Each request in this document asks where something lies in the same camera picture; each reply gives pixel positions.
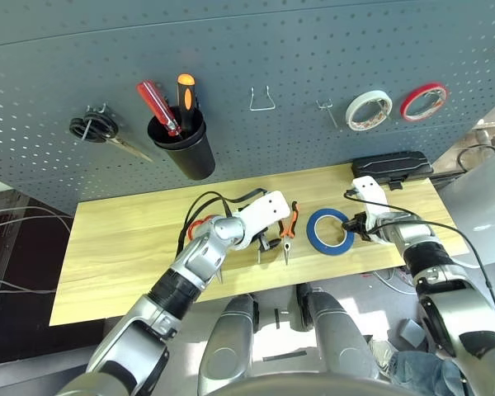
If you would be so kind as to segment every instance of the blue tape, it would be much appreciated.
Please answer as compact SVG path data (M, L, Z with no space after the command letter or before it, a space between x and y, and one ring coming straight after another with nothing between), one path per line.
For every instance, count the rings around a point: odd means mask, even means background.
M341 220L341 222L348 221L348 218L338 210L329 208L320 209L310 216L308 224L306 225L306 235L308 235L308 240L310 241L312 246L319 250L321 253L328 254L329 256L343 254L348 249L350 249L352 244L354 243L354 233L348 233L346 230L344 230L345 238L343 239L343 242L335 246L327 245L319 238L315 229L319 220L324 217L335 217Z

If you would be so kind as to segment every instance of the white cable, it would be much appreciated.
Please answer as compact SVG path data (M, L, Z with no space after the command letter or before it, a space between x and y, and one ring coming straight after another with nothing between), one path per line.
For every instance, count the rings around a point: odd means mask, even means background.
M68 232L71 233L71 230L69 229L69 226L66 224L66 222L62 218L72 219L73 216L56 214L53 210L49 210L49 209L43 208L41 206L18 206L16 208L0 209L0 213L1 212L8 212L10 210L22 210L22 209L45 210L46 212L51 213L53 216L57 217L61 221L61 223L64 225L64 227L68 230Z
M398 274L398 278L407 286L414 287L413 283L407 278L405 273L400 270L399 268L396 268L396 272Z
M395 268L387 268L387 271L392 270L390 273L389 277L386 279L386 281L391 281L394 278L394 272L396 271Z
M7 285L9 287L13 287L15 289L19 289L21 291L27 291L27 292L30 292L30 293L46 294L46 293L54 293L56 291L56 290L33 290L33 289L28 289L26 287L15 285L14 283L6 282L5 280L0 280L0 283L3 284L3 285Z
M398 293L400 293L402 295L416 295L416 293L408 292L408 291L403 291L403 290L400 290L400 289L395 288L390 283L388 283L388 281L386 281L385 279L383 279L376 271L372 271L372 273L374 274L374 276L376 278L378 278L381 281L381 283L383 283L384 285L386 285L390 289L392 289L394 291L397 291Z
M14 295L16 293L34 293L36 295L49 295L56 290L0 290L0 295Z
M29 220L29 219L53 219L53 218L60 218L60 216L31 216L31 217L22 217L20 219L14 219L14 220L9 220L9 221L5 221L3 223L0 223L0 227L2 227L3 225L7 225L7 224L11 224L11 223L16 223L16 222L19 222L19 221L24 221L24 220ZM66 229L68 230L68 232L71 232L68 225L64 222L63 220L63 224L65 225Z
M451 260L453 260L453 262L455 264L458 264L459 266L463 266L465 268L471 268L471 269L474 269L474 270L479 270L480 269L480 266L477 265L477 264L469 264L468 262L462 262L461 260L457 260L454 257L452 257Z
M69 226L66 224L66 222L63 220L63 218L67 219L72 219L72 216L67 216L67 215L58 215L56 214L53 210L49 210L40 206L18 206L16 208L8 208L8 209L0 209L1 212L8 212L11 210L23 210L23 209L39 209L39 210L45 210L46 212L51 213L51 216L30 216L30 217L23 217L21 219L14 219L10 221L6 221L4 223L0 223L0 227L3 225L11 224L11 223L16 223L18 221L23 221L23 220L28 220L28 219L48 219L48 218L57 218L61 221L63 226L66 228L66 230L71 233L71 230ZM13 287L18 290L0 290L0 294L15 294L15 293L35 293L39 295L46 295L50 293L55 293L56 290L32 290L32 289L27 289L26 287L22 287L19 285L14 285L13 283L6 282L5 280L0 280L0 284L7 285L10 287Z

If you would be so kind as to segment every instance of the black cable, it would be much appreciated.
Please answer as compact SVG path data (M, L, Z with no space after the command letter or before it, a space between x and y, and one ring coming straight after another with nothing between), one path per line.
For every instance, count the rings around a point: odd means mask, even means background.
M346 190L346 192L343 194L343 196L345 198L347 198L348 200L353 200L355 202L361 202L363 204L371 204L371 205L383 206L384 208L396 209L396 210L399 210L400 212L405 212L405 213L409 213L410 215L413 215L413 216L416 216L416 217L420 217L416 213L412 212L411 210L400 208L399 206L387 205L387 204L380 204L379 202L372 202L370 200L360 200L359 198L352 198L350 196L351 193L356 194L356 190Z
M476 149L477 147L485 147L485 148L488 148L488 149L491 149L493 150L493 152L495 153L495 147L492 146L491 144L474 144L473 146L469 146L468 148L465 148L463 149L459 155L456 156L456 163L459 164L460 168L464 171L464 172L467 172L468 170L464 167L464 164L462 163L462 156L467 153L468 151L470 151L471 149Z
M475 246L473 246L473 244L471 243L471 241L469 240L469 238L462 231L460 231L459 229L456 229L455 227L451 227L449 225L442 224L442 223L436 223L434 221L426 221L426 220L400 220L400 221L393 221L393 222L390 222L390 223L376 225L374 228L372 228L371 230L369 230L368 233L376 233L379 229L382 229L383 227L387 227L388 225L392 225L392 224L429 224L429 225L435 225L435 226L438 226L438 227L443 227L444 229L450 229L451 231L455 231L456 233L458 233L465 240L465 242L468 243L468 245L471 248L471 250L473 250L473 253L475 255L475 258L477 259L478 266L480 267L480 271L482 272L482 275L484 277L484 280L486 281L486 287L488 288L489 294L492 296L493 303L495 304L495 293L493 293L493 285L489 281L488 273L486 272L486 270L484 268L484 265L482 263L482 260L480 259L479 253L477 252L477 249L475 249Z
M226 217L231 217L231 209L229 208L228 202L231 204L237 204L237 203L243 202L245 200L248 200L250 198L253 198L257 194L263 194L264 195L266 193L267 193L267 190L259 187L259 188L256 188L255 190L248 192L244 196L240 196L239 198L226 198L225 196L222 196L220 193L218 193L216 191L207 191L207 192L203 193L202 195L200 195L198 198L195 199L195 201L192 203L191 207L187 211L187 214L185 216L185 220L183 222L183 227L181 228L180 234L178 236L178 246L177 246L176 255L180 254L183 250L185 236L186 236L187 230L189 229L189 226L195 221L195 219L198 217L198 215L201 213L201 211L203 209L205 209L207 206L215 203L218 200L221 200L222 204L224 205L224 212L225 212ZM198 203L198 201L201 198L203 198L204 196L209 195L209 194L215 194L215 195L217 195L217 197L215 197L211 200L208 200L204 204L199 206L198 209L195 211L195 213L192 214L192 216L191 216L191 212L194 209L194 207L196 206L196 204Z

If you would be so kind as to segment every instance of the red tape roll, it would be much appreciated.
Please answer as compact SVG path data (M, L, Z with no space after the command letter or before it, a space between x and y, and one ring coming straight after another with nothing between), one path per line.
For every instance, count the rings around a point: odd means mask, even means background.
M408 114L409 107L416 101L419 97L423 97L426 95L436 95L436 100L431 104L431 106L421 111L417 114ZM431 82L422 87L419 87L409 93L405 101L403 101L402 106L400 107L400 112L402 113L402 117L407 121L421 121L429 118L433 114L435 114L444 104L447 99L447 89L442 84L438 82Z

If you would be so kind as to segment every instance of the wooden tabletop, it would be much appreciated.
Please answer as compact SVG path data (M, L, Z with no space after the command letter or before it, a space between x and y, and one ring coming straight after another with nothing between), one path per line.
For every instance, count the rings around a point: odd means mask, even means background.
M300 213L288 266L281 246L263 253L260 264L255 244L230 252L222 267L224 283L213 280L200 301L402 265L394 245L356 238L351 250L341 256L325 256L310 245L305 229L316 210L334 208L349 218L364 210L363 204L342 197L352 178L350 165L344 164L80 203L50 324L125 314L169 268L186 211L199 194L209 190L227 197L242 196L257 187L279 190L289 203L299 202ZM416 211L424 219L454 225L429 180L405 182L403 190L385 190L390 204ZM202 217L220 214L221 209L215 203ZM323 231L326 242L341 233L340 225L330 222L323 225ZM435 231L450 255L468 251L456 233ZM272 226L268 238L277 234L278 226Z

